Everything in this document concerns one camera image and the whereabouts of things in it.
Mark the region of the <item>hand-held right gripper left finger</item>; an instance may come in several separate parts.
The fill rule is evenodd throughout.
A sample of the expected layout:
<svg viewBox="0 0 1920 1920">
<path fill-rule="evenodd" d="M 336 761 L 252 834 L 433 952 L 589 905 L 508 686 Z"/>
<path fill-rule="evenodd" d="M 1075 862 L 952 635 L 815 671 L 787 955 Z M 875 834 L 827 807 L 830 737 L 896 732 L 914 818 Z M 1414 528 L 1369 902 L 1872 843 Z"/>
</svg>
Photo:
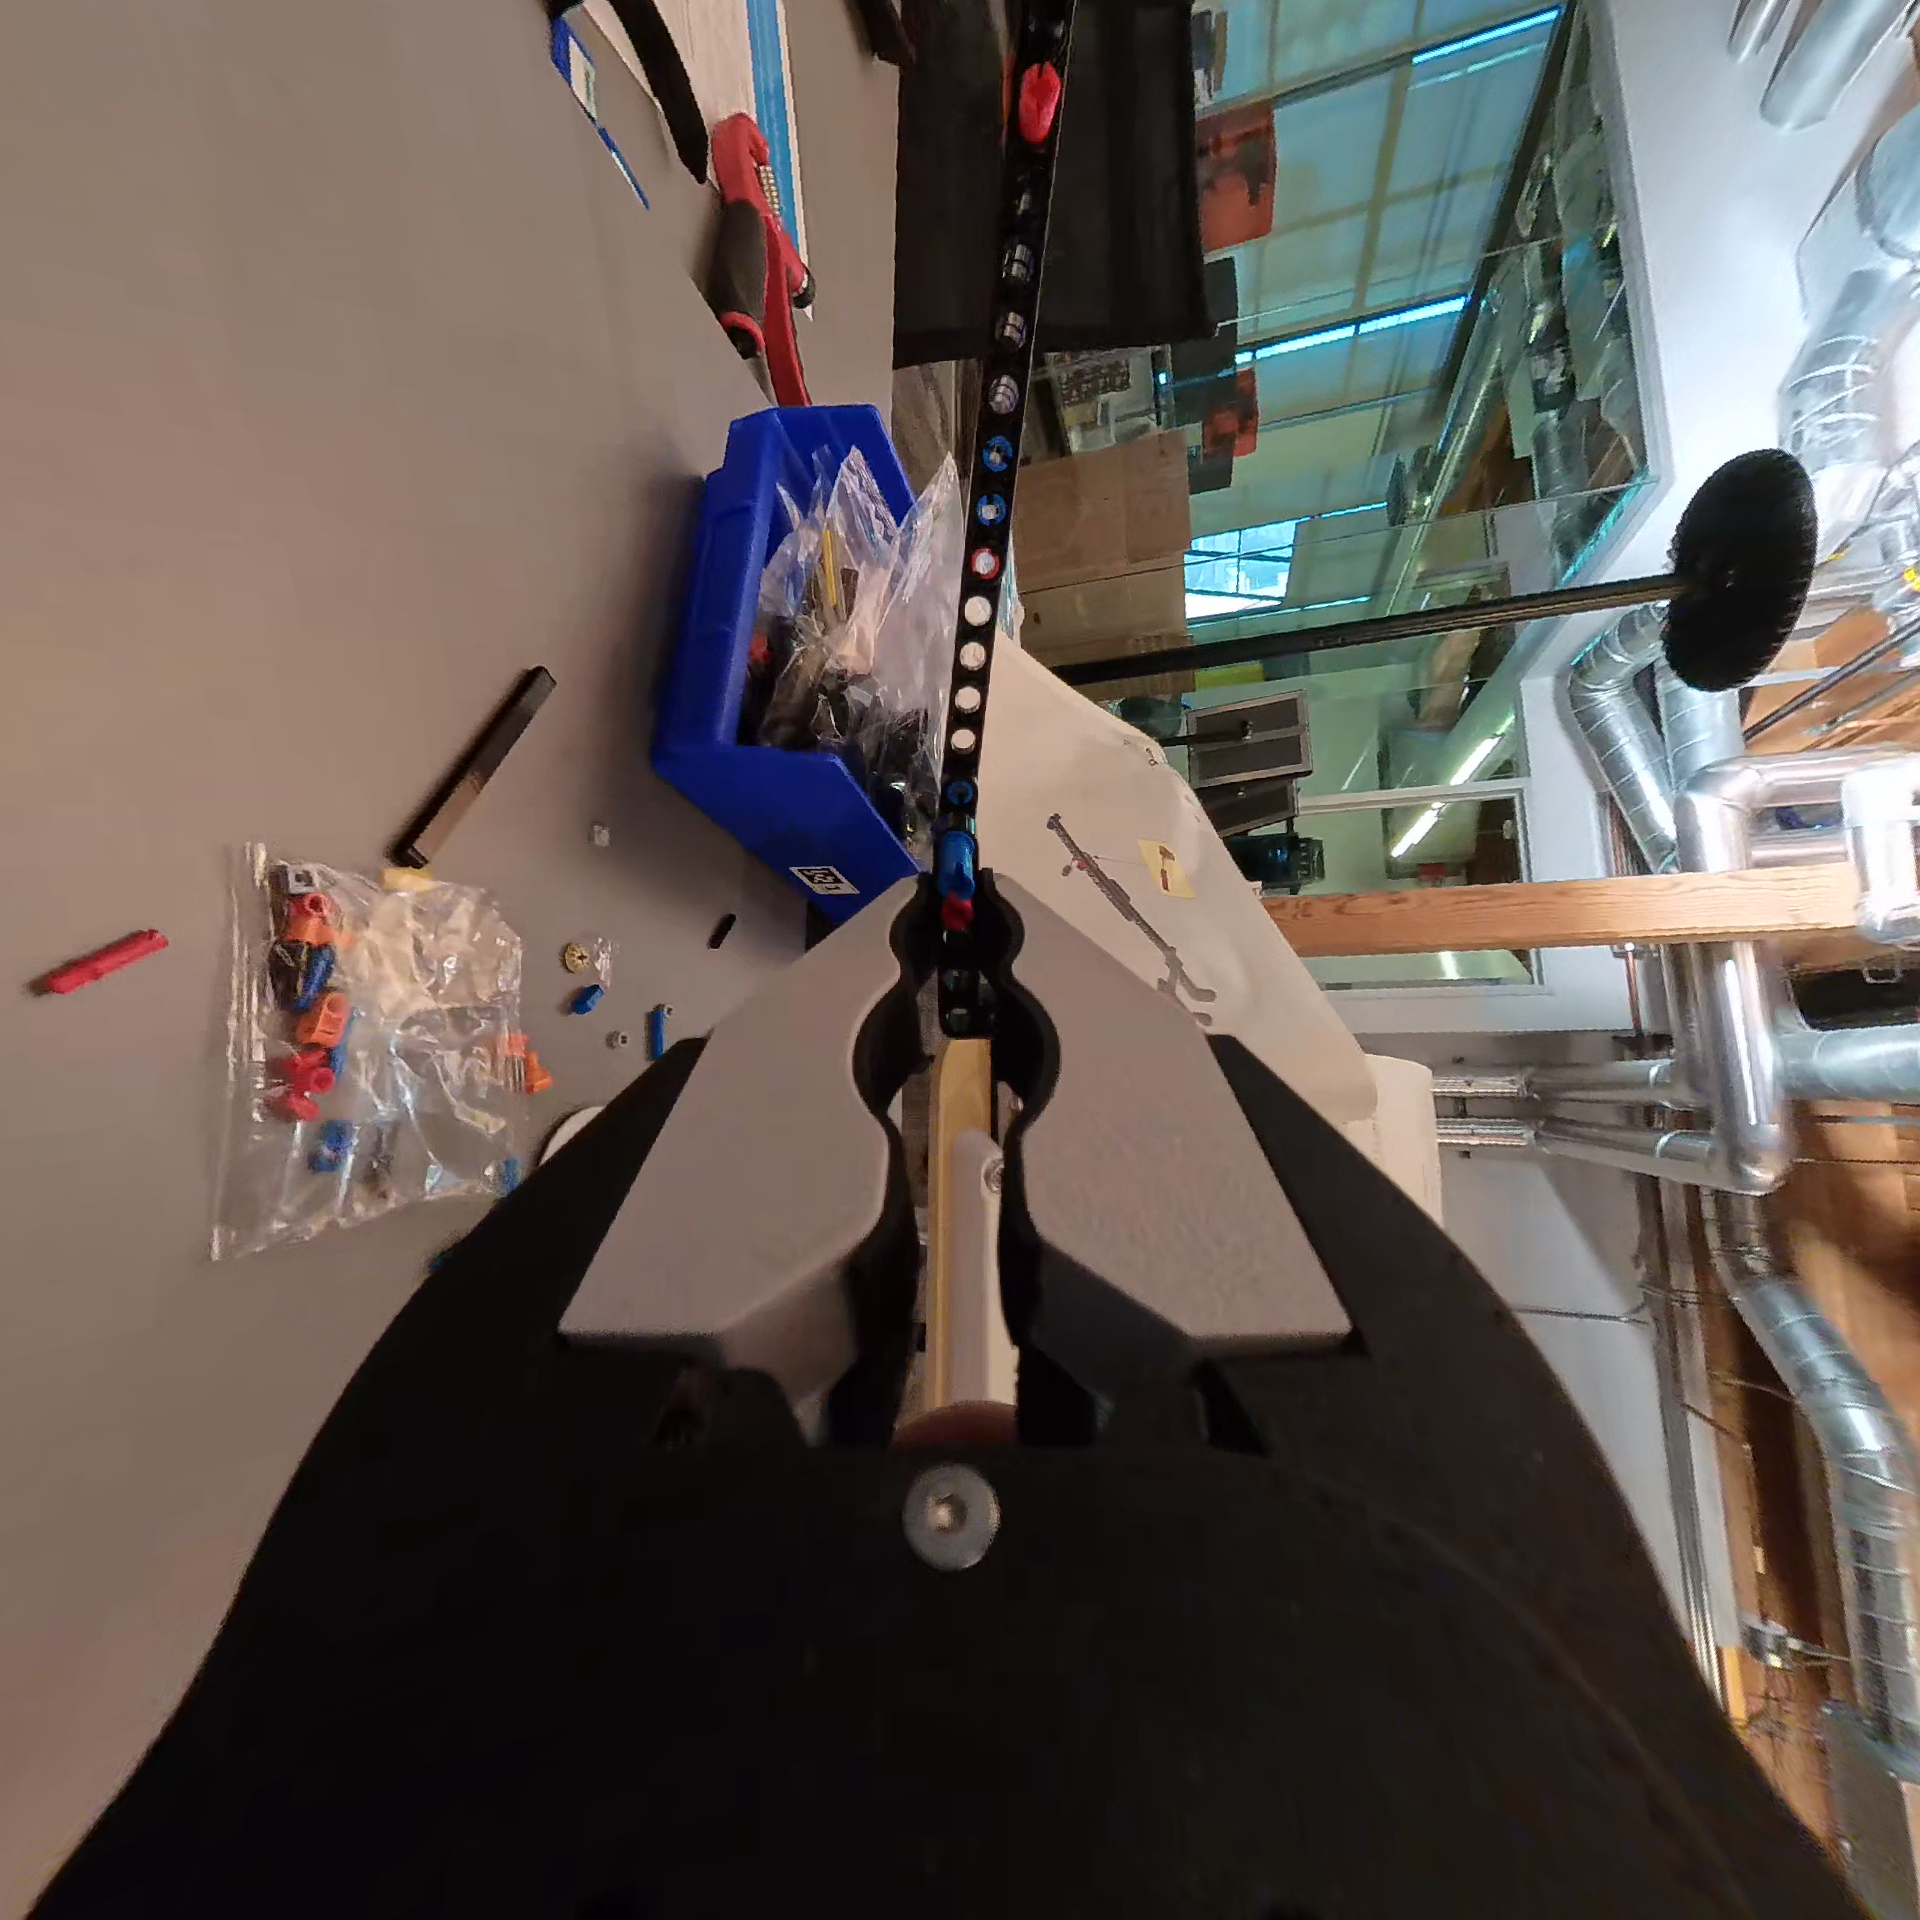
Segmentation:
<svg viewBox="0 0 1920 1920">
<path fill-rule="evenodd" d="M 557 1336 L 763 1373 L 835 1445 L 890 1445 L 921 1236 L 902 1093 L 921 1075 L 921 884 L 839 924 L 694 1055 Z"/>
</svg>

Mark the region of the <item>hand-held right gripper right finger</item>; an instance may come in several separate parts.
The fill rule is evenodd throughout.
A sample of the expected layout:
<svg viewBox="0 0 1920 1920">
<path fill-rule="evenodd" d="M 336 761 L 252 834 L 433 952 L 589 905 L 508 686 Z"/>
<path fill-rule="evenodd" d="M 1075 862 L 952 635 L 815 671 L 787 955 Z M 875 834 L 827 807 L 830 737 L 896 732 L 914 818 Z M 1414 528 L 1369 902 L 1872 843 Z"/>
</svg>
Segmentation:
<svg viewBox="0 0 1920 1920">
<path fill-rule="evenodd" d="M 1203 1430 L 1203 1373 L 1339 1359 L 1349 1305 L 1232 1082 L 1265 1093 L 1258 1059 L 1013 881 L 993 881 L 993 940 L 1013 1430 L 1095 1445 L 1131 1399 Z"/>
</svg>

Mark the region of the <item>white instruction booklet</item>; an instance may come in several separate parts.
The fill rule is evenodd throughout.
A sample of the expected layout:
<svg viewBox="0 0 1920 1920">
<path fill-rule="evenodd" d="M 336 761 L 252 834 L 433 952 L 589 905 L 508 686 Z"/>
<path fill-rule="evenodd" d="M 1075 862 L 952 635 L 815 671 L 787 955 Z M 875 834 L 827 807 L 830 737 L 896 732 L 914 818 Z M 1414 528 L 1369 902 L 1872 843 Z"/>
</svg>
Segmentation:
<svg viewBox="0 0 1920 1920">
<path fill-rule="evenodd" d="M 1236 1035 L 1376 1173 L 1376 1082 L 1314 973 L 1236 875 L 1164 751 L 997 646 L 981 732 L 981 862 Z"/>
</svg>

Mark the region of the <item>black lego technic assembly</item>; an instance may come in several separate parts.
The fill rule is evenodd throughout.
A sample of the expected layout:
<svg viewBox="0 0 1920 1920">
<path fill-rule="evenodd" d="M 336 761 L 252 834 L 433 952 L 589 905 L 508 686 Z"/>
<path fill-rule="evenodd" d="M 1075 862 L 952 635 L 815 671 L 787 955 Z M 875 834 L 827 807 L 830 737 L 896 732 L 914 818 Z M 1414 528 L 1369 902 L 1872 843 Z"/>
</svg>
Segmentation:
<svg viewBox="0 0 1920 1920">
<path fill-rule="evenodd" d="M 932 812 L 940 1030 L 952 1041 L 975 1041 L 993 1030 L 993 995 L 981 984 L 981 944 L 975 944 L 981 732 L 989 732 L 989 695 L 993 695 L 997 600 L 1013 553 L 1018 432 L 1028 432 L 1035 330 L 1043 330 L 1043 254 L 1053 225 L 1075 12 L 1081 12 L 1075 0 L 1018 6 L 1018 31 L 1013 31 L 1013 93 L 1008 93 L 997 225 L 993 225 L 993 311 L 989 311 L 993 330 L 981 358 L 975 427 L 970 427 L 964 553 L 960 553 L 953 663 L 952 663 L 940 812 Z"/>
</svg>

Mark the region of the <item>clear bag small lego parts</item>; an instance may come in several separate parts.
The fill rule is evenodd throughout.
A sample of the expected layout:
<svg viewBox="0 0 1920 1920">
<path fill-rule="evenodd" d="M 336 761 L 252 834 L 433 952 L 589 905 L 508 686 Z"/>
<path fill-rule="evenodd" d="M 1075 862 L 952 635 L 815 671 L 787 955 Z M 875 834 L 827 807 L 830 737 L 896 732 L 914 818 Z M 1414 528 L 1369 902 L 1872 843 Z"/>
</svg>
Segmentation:
<svg viewBox="0 0 1920 1920">
<path fill-rule="evenodd" d="M 254 1258 L 524 1175 L 521 935 L 495 894 L 276 855 L 228 862 L 210 1258 Z"/>
</svg>

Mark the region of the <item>bundle of clear lego bags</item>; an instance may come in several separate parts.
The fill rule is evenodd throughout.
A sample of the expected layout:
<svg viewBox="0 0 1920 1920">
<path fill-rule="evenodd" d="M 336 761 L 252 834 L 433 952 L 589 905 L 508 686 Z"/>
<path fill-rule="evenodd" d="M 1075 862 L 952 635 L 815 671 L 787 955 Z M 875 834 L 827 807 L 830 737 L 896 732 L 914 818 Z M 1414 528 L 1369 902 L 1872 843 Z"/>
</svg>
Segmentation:
<svg viewBox="0 0 1920 1920">
<path fill-rule="evenodd" d="M 896 515 L 865 448 L 818 448 L 801 486 L 776 481 L 770 533 L 740 741 L 830 753 L 927 867 L 964 542 L 960 467 L 942 457 Z"/>
</svg>

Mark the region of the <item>red lego pin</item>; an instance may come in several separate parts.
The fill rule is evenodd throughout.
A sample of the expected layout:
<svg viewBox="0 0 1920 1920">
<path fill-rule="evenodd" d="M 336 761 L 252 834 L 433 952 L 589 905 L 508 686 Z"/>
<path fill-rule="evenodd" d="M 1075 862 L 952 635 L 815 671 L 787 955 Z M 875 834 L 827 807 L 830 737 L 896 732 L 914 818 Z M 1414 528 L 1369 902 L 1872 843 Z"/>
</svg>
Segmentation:
<svg viewBox="0 0 1920 1920">
<path fill-rule="evenodd" d="M 162 952 L 166 952 L 166 935 L 138 930 L 138 935 L 126 935 L 126 940 L 112 940 L 112 944 L 105 944 L 105 952 L 89 952 L 89 955 L 77 955 L 77 958 L 62 958 L 54 973 L 43 973 L 43 979 L 34 984 L 34 995 L 37 995 L 37 996 L 73 996 L 73 995 L 96 989 L 96 984 L 111 984 L 111 979 L 119 979 L 119 973 L 128 973 L 128 967 L 144 967 L 144 958 L 159 958 Z"/>
</svg>

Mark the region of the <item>blue plastic storage bin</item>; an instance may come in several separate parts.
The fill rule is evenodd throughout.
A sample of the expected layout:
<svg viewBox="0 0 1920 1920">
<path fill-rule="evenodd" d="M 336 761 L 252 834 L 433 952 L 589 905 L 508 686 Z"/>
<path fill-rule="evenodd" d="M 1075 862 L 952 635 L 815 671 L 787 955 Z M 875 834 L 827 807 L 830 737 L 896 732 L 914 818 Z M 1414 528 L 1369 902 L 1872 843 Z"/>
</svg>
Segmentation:
<svg viewBox="0 0 1920 1920">
<path fill-rule="evenodd" d="M 890 421 L 869 403 L 763 409 L 732 418 L 723 467 L 703 476 L 676 638 L 657 690 L 650 771 L 726 829 L 752 862 L 845 924 L 902 881 L 914 851 L 878 818 L 835 753 L 740 741 L 761 576 L 787 537 L 781 500 L 815 470 L 865 457 L 886 504 L 914 512 Z"/>
</svg>

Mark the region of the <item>cardboard box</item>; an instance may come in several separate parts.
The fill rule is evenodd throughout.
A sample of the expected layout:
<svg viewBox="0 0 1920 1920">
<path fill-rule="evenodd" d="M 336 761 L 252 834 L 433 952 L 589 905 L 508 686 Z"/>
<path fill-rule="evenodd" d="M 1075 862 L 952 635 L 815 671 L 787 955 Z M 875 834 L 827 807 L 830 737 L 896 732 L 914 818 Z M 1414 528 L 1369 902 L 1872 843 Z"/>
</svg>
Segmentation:
<svg viewBox="0 0 1920 1920">
<path fill-rule="evenodd" d="M 1045 665 L 1186 646 L 1186 537 L 1175 427 L 1018 467 L 1018 646 Z"/>
</svg>

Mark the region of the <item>black disc on pole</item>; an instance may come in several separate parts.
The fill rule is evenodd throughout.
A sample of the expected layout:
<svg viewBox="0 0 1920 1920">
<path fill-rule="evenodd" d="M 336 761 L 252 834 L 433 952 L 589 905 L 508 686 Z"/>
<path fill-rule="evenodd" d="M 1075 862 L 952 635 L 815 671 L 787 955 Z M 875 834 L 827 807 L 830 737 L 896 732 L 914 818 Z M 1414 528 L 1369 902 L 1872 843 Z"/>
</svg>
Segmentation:
<svg viewBox="0 0 1920 1920">
<path fill-rule="evenodd" d="M 1455 638 L 1488 628 L 1536 628 L 1590 614 L 1654 614 L 1654 638 L 1680 686 L 1737 690 L 1759 681 L 1797 620 L 1820 571 L 1814 470 L 1781 448 L 1747 448 L 1708 470 L 1670 528 L 1666 566 L 1621 583 L 1570 583 L 1540 592 L 1457 598 L 1404 614 L 1272 609 L 1215 614 L 1186 638 L 1137 635 L 1095 638 L 1091 656 L 1045 663 L 1070 690 L 1121 690 L 1150 681 L 1197 681 L 1232 665 L 1306 663 L 1335 653 L 1376 653 Z"/>
</svg>

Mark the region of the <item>red black hand tool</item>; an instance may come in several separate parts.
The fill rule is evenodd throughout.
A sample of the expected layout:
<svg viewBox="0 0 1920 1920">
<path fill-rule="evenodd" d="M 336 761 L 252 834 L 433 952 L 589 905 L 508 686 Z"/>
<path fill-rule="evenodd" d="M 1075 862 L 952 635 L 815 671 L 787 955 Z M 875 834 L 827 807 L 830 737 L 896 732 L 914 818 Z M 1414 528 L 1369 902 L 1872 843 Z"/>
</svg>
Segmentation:
<svg viewBox="0 0 1920 1920">
<path fill-rule="evenodd" d="M 800 317 L 815 311 L 815 271 L 781 225 L 770 141 L 752 115 L 710 127 L 723 228 L 710 249 L 710 317 L 732 352 L 761 371 L 776 409 L 811 409 Z"/>
</svg>

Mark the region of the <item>black monitor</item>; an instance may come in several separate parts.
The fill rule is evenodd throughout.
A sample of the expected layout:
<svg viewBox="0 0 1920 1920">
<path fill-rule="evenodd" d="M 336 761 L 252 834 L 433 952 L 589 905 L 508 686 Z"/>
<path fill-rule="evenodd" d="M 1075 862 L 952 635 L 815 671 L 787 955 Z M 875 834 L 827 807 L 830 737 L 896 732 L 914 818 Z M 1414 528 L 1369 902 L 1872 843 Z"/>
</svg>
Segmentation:
<svg viewBox="0 0 1920 1920">
<path fill-rule="evenodd" d="M 1018 6 L 902 6 L 896 371 L 989 352 L 997 147 Z M 1043 352 L 1210 330 L 1186 6 L 1075 6 L 1043 254 Z"/>
</svg>

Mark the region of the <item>wooden post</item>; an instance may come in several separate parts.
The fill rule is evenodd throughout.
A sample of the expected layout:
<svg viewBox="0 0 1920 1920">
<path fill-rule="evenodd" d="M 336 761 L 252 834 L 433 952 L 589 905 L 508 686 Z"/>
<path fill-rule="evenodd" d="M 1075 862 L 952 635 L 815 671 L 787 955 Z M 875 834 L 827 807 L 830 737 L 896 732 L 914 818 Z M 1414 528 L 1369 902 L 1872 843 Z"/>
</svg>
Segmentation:
<svg viewBox="0 0 1920 1920">
<path fill-rule="evenodd" d="M 1303 958 L 1436 955 L 1436 952 L 1618 952 L 1747 944 L 1863 935 L 1855 875 L 1839 862 L 1540 881 L 1394 894 L 1280 894 L 1265 915 Z"/>
</svg>

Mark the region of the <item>orange wall poster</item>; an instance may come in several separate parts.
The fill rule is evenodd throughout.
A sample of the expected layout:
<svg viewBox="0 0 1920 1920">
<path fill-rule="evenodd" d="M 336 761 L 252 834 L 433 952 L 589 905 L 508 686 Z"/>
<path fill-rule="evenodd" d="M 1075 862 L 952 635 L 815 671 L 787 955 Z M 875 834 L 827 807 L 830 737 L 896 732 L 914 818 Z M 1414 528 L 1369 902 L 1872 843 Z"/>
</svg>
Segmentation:
<svg viewBox="0 0 1920 1920">
<path fill-rule="evenodd" d="M 1225 254 L 1274 228 L 1274 105 L 1197 115 L 1197 238 Z"/>
<path fill-rule="evenodd" d="M 1197 421 L 1197 448 L 1186 460 L 1186 486 L 1196 496 L 1225 496 L 1236 457 L 1258 448 L 1258 371 L 1245 362 L 1232 380 L 1215 380 L 1203 421 Z"/>
</svg>

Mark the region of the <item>insulated silver duct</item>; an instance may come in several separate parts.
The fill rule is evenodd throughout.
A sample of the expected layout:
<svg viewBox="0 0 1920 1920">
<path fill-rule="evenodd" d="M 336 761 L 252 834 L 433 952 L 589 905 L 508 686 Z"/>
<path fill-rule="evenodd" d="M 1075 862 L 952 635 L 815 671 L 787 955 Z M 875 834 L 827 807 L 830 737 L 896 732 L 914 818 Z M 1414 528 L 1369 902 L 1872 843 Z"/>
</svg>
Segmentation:
<svg viewBox="0 0 1920 1920">
<path fill-rule="evenodd" d="M 1881 55 L 1913 66 L 1913 0 L 1743 0 L 1730 61 L 1772 31 L 1785 49 L 1765 89 L 1766 128 L 1820 128 Z M 1797 249 L 1800 349 L 1781 380 L 1781 448 L 1814 481 L 1820 553 L 1835 558 L 1875 515 L 1893 467 L 1881 387 L 1920 311 L 1920 107 L 1863 147 Z"/>
</svg>

